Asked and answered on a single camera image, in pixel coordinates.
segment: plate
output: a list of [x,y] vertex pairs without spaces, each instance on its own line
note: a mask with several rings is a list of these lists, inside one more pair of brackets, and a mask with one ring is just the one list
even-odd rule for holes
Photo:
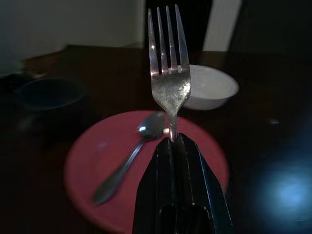
[[[80,136],[67,157],[64,185],[69,198],[86,219],[106,231],[132,233],[137,187],[162,139],[142,147],[112,199],[94,206],[93,192],[139,143],[136,128],[152,112],[126,112],[98,122]],[[197,143],[222,190],[226,191],[228,165],[218,144],[205,130],[184,118],[178,119],[178,131]]]

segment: fork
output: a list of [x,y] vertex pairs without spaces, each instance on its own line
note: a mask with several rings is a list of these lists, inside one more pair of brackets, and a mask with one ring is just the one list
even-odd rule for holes
[[166,112],[170,119],[169,132],[171,142],[177,138],[176,117],[181,106],[187,101],[191,92],[191,74],[189,57],[179,8],[175,5],[180,65],[177,65],[176,50],[171,27],[169,7],[166,6],[169,51],[171,67],[168,68],[166,48],[159,7],[157,7],[161,72],[157,61],[156,42],[151,9],[148,10],[148,41],[151,67],[151,84],[154,100]]

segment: bowl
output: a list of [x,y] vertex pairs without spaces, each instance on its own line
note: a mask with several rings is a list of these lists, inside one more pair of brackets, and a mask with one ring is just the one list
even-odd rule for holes
[[212,110],[225,104],[237,94],[239,86],[228,74],[215,68],[190,65],[191,95],[184,107]]

